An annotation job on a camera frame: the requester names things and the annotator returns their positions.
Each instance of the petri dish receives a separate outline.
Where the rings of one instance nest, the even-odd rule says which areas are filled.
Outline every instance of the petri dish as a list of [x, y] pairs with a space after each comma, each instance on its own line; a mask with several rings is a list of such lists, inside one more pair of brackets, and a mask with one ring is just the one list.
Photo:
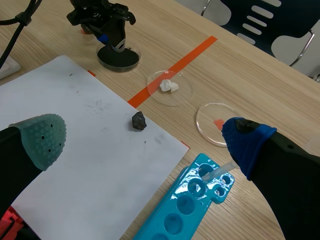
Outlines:
[[[175, 92], [162, 91], [159, 87], [162, 80], [169, 79], [171, 82], [178, 84], [179, 89]], [[161, 104], [176, 107], [190, 101], [193, 88], [191, 82], [182, 72], [169, 70], [157, 71], [147, 78], [147, 90], [149, 94]]]
[[132, 42], [125, 42], [125, 49], [116, 52], [109, 45], [100, 43], [96, 48], [99, 63], [113, 72], [125, 73], [136, 68], [141, 59], [140, 49]]
[[230, 118], [241, 117], [236, 110], [221, 102], [209, 102], [202, 105], [195, 117], [196, 126], [201, 135], [210, 143], [227, 147], [222, 136], [222, 126]]

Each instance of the white paper sheet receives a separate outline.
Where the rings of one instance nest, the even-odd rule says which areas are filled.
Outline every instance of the white paper sheet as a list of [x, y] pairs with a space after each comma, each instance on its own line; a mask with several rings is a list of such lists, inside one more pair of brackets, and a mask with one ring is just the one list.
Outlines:
[[54, 113], [61, 156], [13, 207], [42, 240], [118, 240], [188, 148], [66, 56], [0, 86], [0, 130]]

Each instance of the black rock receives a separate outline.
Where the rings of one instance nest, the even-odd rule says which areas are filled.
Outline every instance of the black rock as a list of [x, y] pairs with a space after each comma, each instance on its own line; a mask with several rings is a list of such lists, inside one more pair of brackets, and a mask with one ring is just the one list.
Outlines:
[[132, 127], [137, 130], [143, 130], [147, 126], [145, 116], [142, 114], [142, 111], [138, 111], [132, 117]]

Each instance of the black cable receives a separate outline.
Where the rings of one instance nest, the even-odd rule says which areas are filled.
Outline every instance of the black cable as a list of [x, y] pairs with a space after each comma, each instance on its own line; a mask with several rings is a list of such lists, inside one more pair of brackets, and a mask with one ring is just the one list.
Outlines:
[[2, 68], [2, 66], [5, 64], [5, 61], [7, 59], [7, 57], [9, 56], [12, 48], [14, 47], [18, 37], [19, 37], [19, 34], [21, 33], [22, 29], [24, 29], [24, 25], [22, 23], [20, 23], [20, 25], [17, 27], [17, 29], [15, 30], [8, 46], [6, 46], [6, 49], [4, 50], [1, 58], [0, 58], [0, 69]]
[[18, 22], [17, 19], [9, 19], [9, 20], [2, 20], [0, 21], [0, 26], [6, 26], [6, 25], [11, 25], [11, 24], [16, 24]]
[[25, 26], [31, 22], [31, 16], [35, 13], [35, 11], [38, 9], [39, 5], [41, 4], [42, 0], [30, 0], [30, 3], [26, 10], [20, 14], [18, 14], [15, 18], [9, 19], [9, 20], [2, 20], [0, 21], [0, 26], [5, 25], [12, 25], [16, 23], [20, 23], [20, 25], [15, 30], [8, 46], [4, 50], [1, 58], [0, 58], [0, 69], [5, 64], [6, 59], [8, 58], [12, 48], [14, 47], [20, 33], [24, 29]]

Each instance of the red object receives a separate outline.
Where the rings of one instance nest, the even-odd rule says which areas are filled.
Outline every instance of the red object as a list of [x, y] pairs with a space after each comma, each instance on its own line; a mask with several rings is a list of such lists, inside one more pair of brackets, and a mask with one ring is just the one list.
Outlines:
[[214, 120], [213, 123], [216, 125], [216, 127], [221, 131], [223, 125], [225, 124], [225, 121], [223, 121], [222, 119], [217, 119]]
[[18, 231], [24, 226], [23, 220], [16, 211], [10, 207], [0, 220], [0, 237], [6, 233], [3, 240], [14, 240], [17, 236]]

